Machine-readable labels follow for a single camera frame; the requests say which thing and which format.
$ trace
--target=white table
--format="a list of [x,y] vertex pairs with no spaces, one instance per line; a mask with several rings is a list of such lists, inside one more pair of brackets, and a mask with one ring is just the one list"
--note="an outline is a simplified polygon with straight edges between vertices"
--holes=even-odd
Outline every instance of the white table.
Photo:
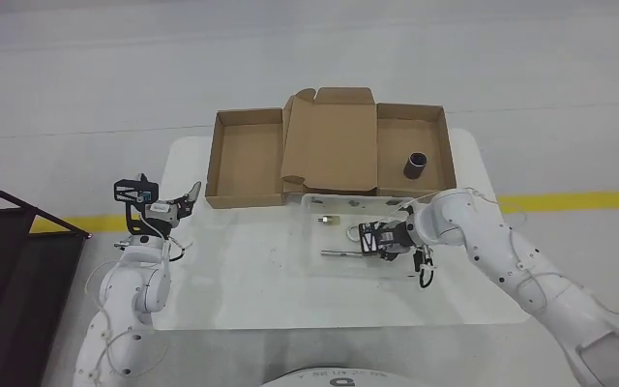
[[[184,194],[209,162],[210,136],[184,137],[170,148],[161,198]],[[473,136],[450,130],[457,184],[489,198],[494,191]],[[476,205],[498,223],[496,205]],[[172,235],[193,241],[171,266],[166,308],[153,315],[156,329],[288,329],[524,321],[528,315],[469,264],[464,248],[437,247],[434,283],[304,276],[291,270],[289,246],[298,203],[281,207],[213,210],[203,195],[193,215]]]

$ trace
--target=open cardboard box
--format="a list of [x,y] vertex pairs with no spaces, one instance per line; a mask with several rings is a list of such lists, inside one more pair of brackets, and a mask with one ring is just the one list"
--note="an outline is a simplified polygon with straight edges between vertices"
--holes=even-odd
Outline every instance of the open cardboard box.
[[[402,173],[413,152],[427,156],[417,180]],[[207,180],[213,208],[281,205],[289,193],[419,197],[456,186],[442,106],[376,104],[368,88],[340,87],[302,90],[284,109],[219,112]]]
[[206,200],[213,208],[282,205],[280,108],[219,111]]

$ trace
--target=white tray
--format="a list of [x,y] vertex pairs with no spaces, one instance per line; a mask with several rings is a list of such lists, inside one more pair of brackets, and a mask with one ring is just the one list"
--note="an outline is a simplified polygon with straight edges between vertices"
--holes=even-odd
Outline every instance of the white tray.
[[[352,224],[376,222],[393,213],[408,198],[376,196],[344,196],[308,193],[301,200],[302,230],[299,233],[300,267],[305,274],[327,277],[355,277],[376,279],[407,279],[417,277],[413,253],[400,254],[393,261],[379,257],[324,256],[322,250],[359,252],[359,242],[346,236]],[[339,224],[318,221],[323,215],[338,216]],[[399,211],[390,220],[406,220],[406,212]]]

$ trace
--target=black stand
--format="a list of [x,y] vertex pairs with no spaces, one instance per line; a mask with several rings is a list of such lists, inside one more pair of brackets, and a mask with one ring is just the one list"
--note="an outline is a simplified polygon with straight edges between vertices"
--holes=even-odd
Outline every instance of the black stand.
[[[41,385],[86,239],[92,235],[4,191],[0,209],[0,386]],[[37,216],[67,231],[30,234]]]

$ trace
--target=yellow line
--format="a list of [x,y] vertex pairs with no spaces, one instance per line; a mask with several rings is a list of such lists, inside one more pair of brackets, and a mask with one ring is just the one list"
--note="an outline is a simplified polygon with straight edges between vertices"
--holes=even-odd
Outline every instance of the yellow line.
[[[124,215],[98,215],[94,217],[71,217],[67,221],[88,232],[126,232]],[[65,228],[43,218],[36,218],[30,227],[31,233],[62,231]]]
[[500,196],[501,210],[505,214],[517,212],[553,212],[600,210],[619,208],[619,192],[546,193],[519,196]]
[[[619,192],[591,193],[545,193],[516,196],[500,196],[501,210],[505,214],[517,212],[554,212],[598,209],[619,209]],[[99,215],[92,217],[72,217],[65,221],[88,232],[126,232],[124,215]],[[37,218],[30,232],[51,232],[63,230],[62,227]]]

